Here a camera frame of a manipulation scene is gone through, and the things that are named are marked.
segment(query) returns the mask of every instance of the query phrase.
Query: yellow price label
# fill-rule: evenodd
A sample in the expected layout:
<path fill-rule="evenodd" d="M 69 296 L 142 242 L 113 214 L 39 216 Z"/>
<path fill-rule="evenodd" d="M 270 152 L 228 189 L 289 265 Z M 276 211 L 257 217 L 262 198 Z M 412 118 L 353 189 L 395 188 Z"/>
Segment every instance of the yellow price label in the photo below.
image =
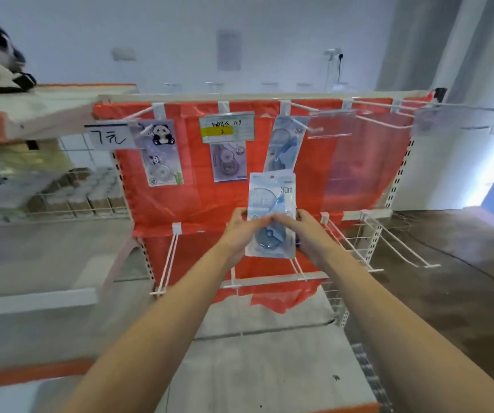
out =
<path fill-rule="evenodd" d="M 223 136 L 223 135 L 233 135 L 233 126 L 215 126 L 210 128 L 201 128 L 201 136 Z"/>

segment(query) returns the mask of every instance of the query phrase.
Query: panda sticker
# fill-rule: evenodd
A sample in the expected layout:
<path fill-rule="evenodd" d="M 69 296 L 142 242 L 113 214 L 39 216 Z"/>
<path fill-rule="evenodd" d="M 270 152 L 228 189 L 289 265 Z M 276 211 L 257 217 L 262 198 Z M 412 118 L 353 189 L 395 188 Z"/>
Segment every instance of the panda sticker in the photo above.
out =
<path fill-rule="evenodd" d="M 154 145 L 174 145 L 175 139 L 167 124 L 157 124 L 151 129 L 150 135 Z"/>
<path fill-rule="evenodd" d="M 173 136 L 174 122 L 141 119 L 136 121 L 131 130 L 134 131 L 134 142 L 142 157 L 148 185 L 161 187 L 183 184 L 180 156 Z"/>

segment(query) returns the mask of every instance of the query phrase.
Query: hand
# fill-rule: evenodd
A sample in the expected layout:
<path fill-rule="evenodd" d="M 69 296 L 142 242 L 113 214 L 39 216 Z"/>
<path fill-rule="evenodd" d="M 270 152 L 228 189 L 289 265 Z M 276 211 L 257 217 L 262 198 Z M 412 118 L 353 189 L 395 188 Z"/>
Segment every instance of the hand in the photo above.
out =
<path fill-rule="evenodd" d="M 251 242 L 253 235 L 271 222 L 270 215 L 251 221 L 243 220 L 244 215 L 247 215 L 247 208 L 234 210 L 222 237 L 215 245 L 226 253 L 230 268 L 241 261 L 245 255 L 245 247 Z"/>
<path fill-rule="evenodd" d="M 272 220 L 294 231 L 300 238 L 300 250 L 315 266 L 325 271 L 327 253 L 339 252 L 341 248 L 310 213 L 298 210 L 297 214 L 298 220 L 283 213 L 272 213 L 270 216 Z"/>

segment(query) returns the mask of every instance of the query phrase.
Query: wall outlet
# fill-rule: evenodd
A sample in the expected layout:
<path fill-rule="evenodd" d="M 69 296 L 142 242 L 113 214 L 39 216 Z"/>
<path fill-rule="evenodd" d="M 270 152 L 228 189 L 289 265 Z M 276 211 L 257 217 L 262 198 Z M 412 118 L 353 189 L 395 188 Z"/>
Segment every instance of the wall outlet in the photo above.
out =
<path fill-rule="evenodd" d="M 136 61 L 136 52 L 133 48 L 115 47 L 111 50 L 114 61 Z"/>

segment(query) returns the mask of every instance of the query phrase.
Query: wire on floor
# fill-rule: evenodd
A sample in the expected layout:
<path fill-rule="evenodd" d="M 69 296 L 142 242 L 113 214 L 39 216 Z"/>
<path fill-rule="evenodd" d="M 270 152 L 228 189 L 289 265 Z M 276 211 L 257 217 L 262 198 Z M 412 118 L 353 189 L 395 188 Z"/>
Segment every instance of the wire on floor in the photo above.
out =
<path fill-rule="evenodd" d="M 409 221 L 413 221 L 413 222 L 420 222 L 421 219 L 415 219 L 415 218 L 412 218 L 412 217 L 407 217 L 405 215 L 398 214 L 398 213 L 393 213 L 392 216 L 398 216 L 398 217 L 400 217 L 404 221 L 405 226 L 389 227 L 388 230 L 396 230 L 396 231 L 399 231 L 399 232 L 403 232 L 406 235 L 408 235 L 411 239 L 413 239 L 414 241 L 419 242 L 421 245 L 423 245 L 423 246 L 425 246 L 427 248 L 430 248 L 432 250 L 436 250 L 437 252 L 440 252 L 440 253 L 442 253 L 444 255 L 449 256 L 450 258 L 457 259 L 457 261 L 460 261 L 460 262 L 462 262 L 462 263 L 470 266 L 471 268 L 475 269 L 478 272 L 481 272 L 486 277 L 489 277 L 491 280 L 494 281 L 494 276 L 491 275 L 489 272 L 484 271 L 481 268 L 478 268 L 476 265 L 471 264 L 470 262 L 464 260 L 463 258 L 460 258 L 460 257 L 458 257 L 458 256 L 456 256 L 454 254 L 451 254 L 451 253 L 449 253 L 449 252 L 447 252 L 445 250 L 441 250 L 440 248 L 436 248 L 436 247 L 434 247 L 432 245 L 429 245 L 428 243 L 422 241 L 421 239 L 419 239 L 418 237 L 416 237 L 415 235 L 413 235 L 411 232 L 409 232 L 409 229 L 411 229 L 413 227 L 413 223 L 408 222 L 408 220 Z"/>

